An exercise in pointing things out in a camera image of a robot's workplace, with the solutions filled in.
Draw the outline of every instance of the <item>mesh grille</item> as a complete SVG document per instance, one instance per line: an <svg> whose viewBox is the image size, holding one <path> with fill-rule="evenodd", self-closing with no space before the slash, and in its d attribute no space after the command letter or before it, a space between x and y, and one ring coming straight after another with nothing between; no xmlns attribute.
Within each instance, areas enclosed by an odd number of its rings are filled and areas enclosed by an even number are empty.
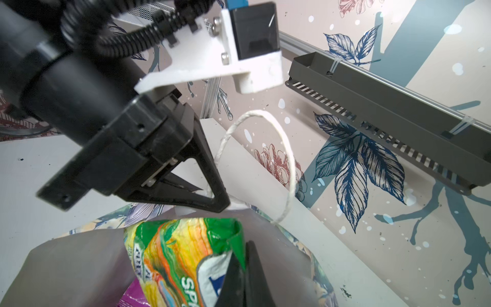
<svg viewBox="0 0 491 307"><path fill-rule="evenodd" d="M115 19L128 22L131 24L145 26L152 22L152 15L157 11L173 12L174 8L160 2L145 4L140 7L135 7L128 12L121 14Z"/></svg>

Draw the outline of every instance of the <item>white rope loop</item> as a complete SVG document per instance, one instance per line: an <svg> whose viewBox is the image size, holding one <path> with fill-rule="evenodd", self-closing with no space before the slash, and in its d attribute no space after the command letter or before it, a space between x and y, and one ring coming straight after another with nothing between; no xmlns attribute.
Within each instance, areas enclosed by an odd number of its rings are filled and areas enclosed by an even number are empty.
<svg viewBox="0 0 491 307"><path fill-rule="evenodd" d="M223 150L225 146L227 145L228 140L232 136L232 133L237 129L237 127L242 124L246 119L249 117L262 117L265 120L267 120L270 124L273 125L274 129L278 133L279 137L283 141L283 145L285 146L285 152L286 152L286 157L288 159L288 169L290 171L290 188L288 191L288 197L286 199L286 205L285 209L283 210L283 213L275 220L272 221L271 223L273 224L279 224L282 222L285 217L288 215L290 212L290 208L292 206L292 202L294 201L295 198L295 188L297 185L297 180L296 180L296 172L295 172L295 158L293 156L293 150L290 145L290 140L288 140L288 136L286 135L285 131L283 130L283 127L278 123L276 118L271 115L271 113L263 110L252 110L252 111L247 111L246 113L242 114L237 121L228 128L227 132L223 136L220 142L220 147L218 149L217 155L215 156L215 165L218 166L218 163L220 162L221 155L223 153ZM210 186L208 186L207 189L207 195L208 197L211 197L212 191Z"/></svg>

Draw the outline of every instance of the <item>screw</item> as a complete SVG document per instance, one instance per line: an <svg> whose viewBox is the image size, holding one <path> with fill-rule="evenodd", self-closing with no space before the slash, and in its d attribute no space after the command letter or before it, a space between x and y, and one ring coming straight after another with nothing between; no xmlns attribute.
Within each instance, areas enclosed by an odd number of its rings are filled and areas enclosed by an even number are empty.
<svg viewBox="0 0 491 307"><path fill-rule="evenodd" d="M212 25L213 36L219 35L220 31L221 31L221 18L213 17L213 25Z"/></svg>
<svg viewBox="0 0 491 307"><path fill-rule="evenodd" d="M223 65L228 65L230 63L227 52L221 54L221 62Z"/></svg>
<svg viewBox="0 0 491 307"><path fill-rule="evenodd" d="M151 186L153 186L153 185L155 184L155 182L157 182L157 181L155 180L155 178L152 178L152 179L148 180L148 182L147 182L147 187L151 187Z"/></svg>

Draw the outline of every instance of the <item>red flower pattern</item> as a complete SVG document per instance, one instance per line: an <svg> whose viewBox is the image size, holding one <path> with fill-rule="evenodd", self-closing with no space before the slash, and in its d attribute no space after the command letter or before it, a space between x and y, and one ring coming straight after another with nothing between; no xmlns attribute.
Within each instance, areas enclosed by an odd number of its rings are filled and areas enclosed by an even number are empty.
<svg viewBox="0 0 491 307"><path fill-rule="evenodd" d="M41 128L43 127L37 120L35 119L21 119L16 120L11 118L9 115L5 114L5 110L7 109L9 103L5 100L3 93L0 91L0 127L9 127L16 129L32 129L32 128ZM59 134L55 128L41 133L36 136L30 137L14 137L0 134L0 141L4 140L19 140L19 139L28 139L35 137L45 137L45 136L54 136Z"/></svg>
<svg viewBox="0 0 491 307"><path fill-rule="evenodd" d="M365 11L365 6L372 7L375 0L339 0L339 14L341 18L356 7L356 13L361 14Z"/></svg>
<svg viewBox="0 0 491 307"><path fill-rule="evenodd" d="M288 157L281 150L276 151L274 145L264 147L263 152L259 153L257 149L254 150L254 156L256 160L268 170L283 186L288 188L290 186L290 171L288 170ZM303 201L304 193L307 191L307 184L305 182L305 176L301 170L300 163L295 160L295 177L296 183L299 188L296 193L296 197Z"/></svg>

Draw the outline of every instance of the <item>colorful snack bag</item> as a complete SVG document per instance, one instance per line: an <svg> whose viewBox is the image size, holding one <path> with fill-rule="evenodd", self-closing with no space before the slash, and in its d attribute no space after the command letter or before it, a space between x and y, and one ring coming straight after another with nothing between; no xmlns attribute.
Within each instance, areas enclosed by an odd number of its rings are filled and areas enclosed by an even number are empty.
<svg viewBox="0 0 491 307"><path fill-rule="evenodd" d="M124 240L152 307L213 307L232 253L246 267L236 219L142 222L126 228Z"/></svg>

